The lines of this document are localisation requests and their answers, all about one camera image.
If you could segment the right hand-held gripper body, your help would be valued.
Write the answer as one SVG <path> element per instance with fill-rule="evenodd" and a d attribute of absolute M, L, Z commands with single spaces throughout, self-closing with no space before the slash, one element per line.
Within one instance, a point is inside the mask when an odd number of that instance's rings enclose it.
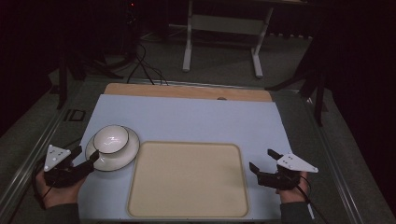
<path fill-rule="evenodd" d="M 261 186 L 273 189 L 292 190 L 300 183 L 300 172 L 317 173 L 318 168 L 293 153 L 283 155 L 276 161 L 274 174 L 263 173 Z"/>

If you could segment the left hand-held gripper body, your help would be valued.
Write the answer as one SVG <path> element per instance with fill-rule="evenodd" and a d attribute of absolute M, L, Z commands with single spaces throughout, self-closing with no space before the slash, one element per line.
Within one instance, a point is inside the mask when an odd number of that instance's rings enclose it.
<path fill-rule="evenodd" d="M 44 162 L 44 179 L 48 186 L 56 189 L 71 187 L 86 175 L 78 175 L 73 161 L 67 157 L 72 149 L 50 145 Z"/>

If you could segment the white dark-rimmed plate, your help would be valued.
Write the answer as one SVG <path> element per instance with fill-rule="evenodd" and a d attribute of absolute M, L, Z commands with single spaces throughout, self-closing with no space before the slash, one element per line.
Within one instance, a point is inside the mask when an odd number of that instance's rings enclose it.
<path fill-rule="evenodd" d="M 129 134 L 129 141 L 127 145 L 121 149 L 120 151 L 113 153 L 113 154 L 105 154 L 101 153 L 99 150 L 99 159 L 94 163 L 94 168 L 99 171 L 104 171 L 104 172 L 112 172 L 119 170 L 126 165 L 128 165 L 130 162 L 134 160 L 136 157 L 138 150 L 140 148 L 140 139 L 138 135 L 133 131 L 132 129 L 128 127 L 124 127 L 128 134 Z M 85 149 L 85 157 L 88 159 L 91 154 L 97 150 L 93 146 L 93 138 L 94 136 L 89 140 L 88 145 L 86 146 Z"/>

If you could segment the white dark-rimmed bowl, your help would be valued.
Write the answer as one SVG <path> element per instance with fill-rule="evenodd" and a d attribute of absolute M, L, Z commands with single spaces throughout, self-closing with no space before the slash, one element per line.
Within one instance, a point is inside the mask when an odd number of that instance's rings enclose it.
<path fill-rule="evenodd" d="M 113 154 L 123 149 L 129 141 L 127 130 L 119 125 L 109 125 L 98 131 L 93 146 L 101 153 Z"/>

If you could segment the person's right hand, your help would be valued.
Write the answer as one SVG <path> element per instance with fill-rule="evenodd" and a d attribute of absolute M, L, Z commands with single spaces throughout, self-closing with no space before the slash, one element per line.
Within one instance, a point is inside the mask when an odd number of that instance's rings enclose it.
<path fill-rule="evenodd" d="M 282 203 L 299 203 L 306 202 L 308 191 L 310 190 L 307 182 L 307 172 L 300 172 L 300 183 L 297 188 L 292 190 L 276 190 Z"/>

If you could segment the person's left hand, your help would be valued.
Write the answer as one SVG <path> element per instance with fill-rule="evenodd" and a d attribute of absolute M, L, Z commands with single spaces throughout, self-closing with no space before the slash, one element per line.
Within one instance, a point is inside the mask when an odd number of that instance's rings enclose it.
<path fill-rule="evenodd" d="M 35 185 L 46 208 L 61 204 L 77 203 L 78 194 L 84 182 L 85 178 L 79 180 L 71 187 L 56 189 L 46 185 L 43 171 L 40 171 L 35 177 Z"/>

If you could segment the black floor outlet box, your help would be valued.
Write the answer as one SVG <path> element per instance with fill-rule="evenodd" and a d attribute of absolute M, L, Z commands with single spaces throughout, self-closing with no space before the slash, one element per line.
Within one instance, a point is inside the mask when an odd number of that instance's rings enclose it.
<path fill-rule="evenodd" d="M 64 121 L 83 121 L 86 116 L 85 110 L 68 109 L 64 116 Z"/>

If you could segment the beige tray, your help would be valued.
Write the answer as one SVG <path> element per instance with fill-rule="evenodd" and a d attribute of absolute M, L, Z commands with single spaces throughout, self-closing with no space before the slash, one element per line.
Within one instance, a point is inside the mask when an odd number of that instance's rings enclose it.
<path fill-rule="evenodd" d="M 137 155 L 128 212 L 138 218 L 240 218 L 249 210 L 234 144 L 146 142 Z"/>

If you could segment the black metal stand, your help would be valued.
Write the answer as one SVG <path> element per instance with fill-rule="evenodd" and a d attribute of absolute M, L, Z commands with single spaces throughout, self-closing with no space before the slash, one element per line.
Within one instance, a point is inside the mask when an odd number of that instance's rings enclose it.
<path fill-rule="evenodd" d="M 323 97 L 326 81 L 326 75 L 322 72 L 322 66 L 320 65 L 321 56 L 319 52 L 324 47 L 325 40 L 325 33 L 322 30 L 318 30 L 300 60 L 294 75 L 275 86 L 265 88 L 267 91 L 280 91 L 302 80 L 304 84 L 299 89 L 300 96 L 308 99 L 313 93 L 316 94 L 314 119 L 319 127 L 322 126 L 321 112 L 324 106 Z"/>
<path fill-rule="evenodd" d="M 106 77 L 120 79 L 120 76 L 114 74 L 104 65 L 99 64 L 94 59 L 90 59 L 83 53 L 77 50 L 61 49 L 59 54 L 59 82 L 55 86 L 55 92 L 59 95 L 58 109 L 61 109 L 65 105 L 68 97 L 67 74 L 71 73 L 75 80 L 83 80 L 86 76 L 83 64 L 87 64 L 90 68 L 93 68 Z"/>

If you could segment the light blue table mat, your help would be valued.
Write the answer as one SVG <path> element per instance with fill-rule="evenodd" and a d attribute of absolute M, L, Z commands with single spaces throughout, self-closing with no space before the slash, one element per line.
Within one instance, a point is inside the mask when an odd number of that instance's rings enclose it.
<path fill-rule="evenodd" d="M 240 218 L 138 218 L 128 212 L 136 159 L 113 172 L 91 174 L 79 194 L 83 219 L 119 221 L 253 221 L 280 217 L 279 199 L 261 187 L 248 169 L 252 162 L 264 172 L 276 170 L 268 148 L 280 154 L 290 144 L 273 103 L 138 97 L 103 94 L 99 97 L 82 138 L 88 144 L 101 128 L 119 124 L 134 130 L 141 146 L 146 142 L 234 144 L 239 147 L 247 184 L 249 210 Z"/>

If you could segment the wooden table board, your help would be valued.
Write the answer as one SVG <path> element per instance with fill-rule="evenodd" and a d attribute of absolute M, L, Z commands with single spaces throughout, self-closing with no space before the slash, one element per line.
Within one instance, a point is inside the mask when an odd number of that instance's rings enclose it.
<path fill-rule="evenodd" d="M 233 100 L 249 102 L 272 102 L 268 91 L 244 90 L 219 87 L 166 86 L 149 84 L 110 83 L 104 94 L 149 97 L 173 97 L 189 99 Z"/>

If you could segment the black equipment tower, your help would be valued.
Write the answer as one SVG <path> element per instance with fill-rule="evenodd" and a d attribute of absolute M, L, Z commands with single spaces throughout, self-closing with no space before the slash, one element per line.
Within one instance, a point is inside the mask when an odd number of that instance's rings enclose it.
<path fill-rule="evenodd" d="M 134 59 L 135 42 L 139 28 L 139 0 L 122 0 L 123 1 L 123 26 L 121 52 L 124 56 L 124 62 L 129 63 Z"/>

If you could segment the metal floor rail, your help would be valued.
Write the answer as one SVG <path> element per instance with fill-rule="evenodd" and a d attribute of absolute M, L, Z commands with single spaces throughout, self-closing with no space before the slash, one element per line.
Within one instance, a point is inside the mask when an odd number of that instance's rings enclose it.
<path fill-rule="evenodd" d="M 11 220 L 66 111 L 67 104 L 36 103 L 0 138 L 0 224 Z"/>
<path fill-rule="evenodd" d="M 319 127 L 316 119 L 314 118 L 314 103 L 310 98 L 303 98 L 302 102 L 304 104 L 304 108 L 308 114 L 310 122 L 313 124 L 314 129 L 318 133 L 319 140 L 321 142 L 322 148 L 324 150 L 326 162 L 328 165 L 328 169 L 332 174 L 333 182 L 337 188 L 340 199 L 343 203 L 343 206 L 346 210 L 346 214 L 348 216 L 350 224 L 364 224 L 363 219 L 361 217 L 361 213 L 357 208 L 355 200 L 351 195 L 350 188 L 343 177 L 343 174 L 339 168 L 339 164 L 333 154 L 333 149 L 330 145 L 330 141 L 323 130 L 322 127 Z"/>

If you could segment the white metal table frame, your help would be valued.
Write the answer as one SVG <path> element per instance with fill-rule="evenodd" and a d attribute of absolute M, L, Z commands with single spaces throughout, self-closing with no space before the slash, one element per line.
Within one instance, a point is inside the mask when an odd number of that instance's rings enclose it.
<path fill-rule="evenodd" d="M 258 41 L 255 47 L 250 50 L 253 68 L 256 78 L 263 77 L 262 64 L 260 60 L 260 51 L 262 42 L 265 38 L 274 9 L 269 7 L 265 13 L 264 19 L 237 19 L 230 17 L 201 15 L 193 13 L 193 0 L 188 3 L 187 17 L 187 39 L 184 52 L 182 70 L 189 72 L 191 70 L 191 53 L 192 53 L 192 31 L 209 31 L 240 35 L 255 35 Z"/>

